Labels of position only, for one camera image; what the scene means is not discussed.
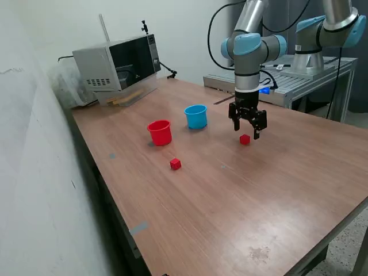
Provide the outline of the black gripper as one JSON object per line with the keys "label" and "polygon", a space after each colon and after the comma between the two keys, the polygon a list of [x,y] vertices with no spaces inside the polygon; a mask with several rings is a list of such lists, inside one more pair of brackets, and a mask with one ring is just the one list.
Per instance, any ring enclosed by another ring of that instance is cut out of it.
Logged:
{"label": "black gripper", "polygon": [[245,119],[254,129],[254,140],[259,139],[260,131],[267,128],[267,112],[258,110],[259,91],[239,92],[235,91],[235,102],[229,104],[228,117],[233,122],[234,131],[240,129],[240,120],[243,118],[246,108]]}

